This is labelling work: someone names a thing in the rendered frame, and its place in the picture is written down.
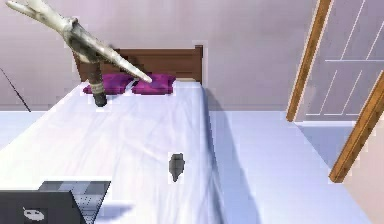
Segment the small grey arrow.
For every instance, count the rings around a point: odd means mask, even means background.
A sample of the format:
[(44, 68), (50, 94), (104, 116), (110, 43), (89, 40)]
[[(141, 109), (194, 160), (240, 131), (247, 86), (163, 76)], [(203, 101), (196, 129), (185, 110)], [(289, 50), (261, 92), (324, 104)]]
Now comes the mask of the small grey arrow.
[(169, 160), (168, 170), (172, 175), (172, 180), (176, 182), (184, 172), (185, 160), (182, 153), (173, 154)]

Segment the purple pillow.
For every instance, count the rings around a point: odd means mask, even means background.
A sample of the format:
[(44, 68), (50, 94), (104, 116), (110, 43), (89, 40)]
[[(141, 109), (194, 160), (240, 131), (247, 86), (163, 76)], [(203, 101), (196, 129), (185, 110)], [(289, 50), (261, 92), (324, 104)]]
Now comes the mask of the purple pillow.
[(151, 83), (140, 80), (131, 91), (140, 95), (167, 95), (173, 93), (173, 83), (176, 78), (169, 74), (149, 74)]
[(89, 84), (83, 88), (86, 94), (123, 94), (133, 78), (126, 74), (98, 74), (92, 75)]

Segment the white bed brown headboard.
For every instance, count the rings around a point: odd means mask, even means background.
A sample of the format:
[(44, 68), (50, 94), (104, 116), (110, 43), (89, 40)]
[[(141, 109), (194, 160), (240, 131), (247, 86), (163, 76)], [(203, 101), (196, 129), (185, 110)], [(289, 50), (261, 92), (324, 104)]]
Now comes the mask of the white bed brown headboard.
[[(103, 108), (75, 87), (0, 150), (0, 190), (110, 181), (95, 224), (226, 224), (202, 81), (203, 48), (122, 52), (176, 76), (170, 95), (126, 92)], [(174, 182), (169, 160), (182, 153)]]

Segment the wooden framed window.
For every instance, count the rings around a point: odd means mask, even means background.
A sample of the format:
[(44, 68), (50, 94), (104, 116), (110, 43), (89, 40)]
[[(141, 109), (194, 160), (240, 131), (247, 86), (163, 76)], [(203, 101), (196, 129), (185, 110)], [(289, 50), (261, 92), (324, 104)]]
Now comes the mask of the wooden framed window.
[(317, 0), (286, 119), (353, 127), (329, 173), (341, 183), (383, 113), (384, 0)]

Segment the thin black rod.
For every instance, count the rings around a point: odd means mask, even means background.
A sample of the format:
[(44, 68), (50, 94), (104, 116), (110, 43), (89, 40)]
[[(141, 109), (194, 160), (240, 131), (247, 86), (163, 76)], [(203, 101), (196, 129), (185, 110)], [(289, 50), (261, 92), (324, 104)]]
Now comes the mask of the thin black rod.
[(19, 100), (21, 101), (21, 103), (24, 105), (25, 109), (28, 111), (28, 112), (32, 112), (30, 107), (28, 106), (28, 104), (26, 103), (26, 101), (24, 100), (24, 98), (22, 97), (22, 95), (19, 93), (19, 91), (16, 89), (16, 87), (14, 86), (14, 84), (12, 83), (11, 79), (8, 77), (8, 75), (5, 73), (4, 69), (0, 67), (0, 72), (4, 75), (4, 77), (6, 78), (6, 80), (8, 81), (9, 85), (11, 86), (11, 88), (14, 90), (15, 94), (17, 95), (17, 97), (19, 98)]

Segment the black laptop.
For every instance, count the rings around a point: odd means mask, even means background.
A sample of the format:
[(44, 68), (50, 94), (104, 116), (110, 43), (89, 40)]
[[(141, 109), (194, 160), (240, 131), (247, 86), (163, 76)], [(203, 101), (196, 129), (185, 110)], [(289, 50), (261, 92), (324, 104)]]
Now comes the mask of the black laptop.
[(44, 181), (0, 190), (0, 224), (94, 224), (110, 181)]

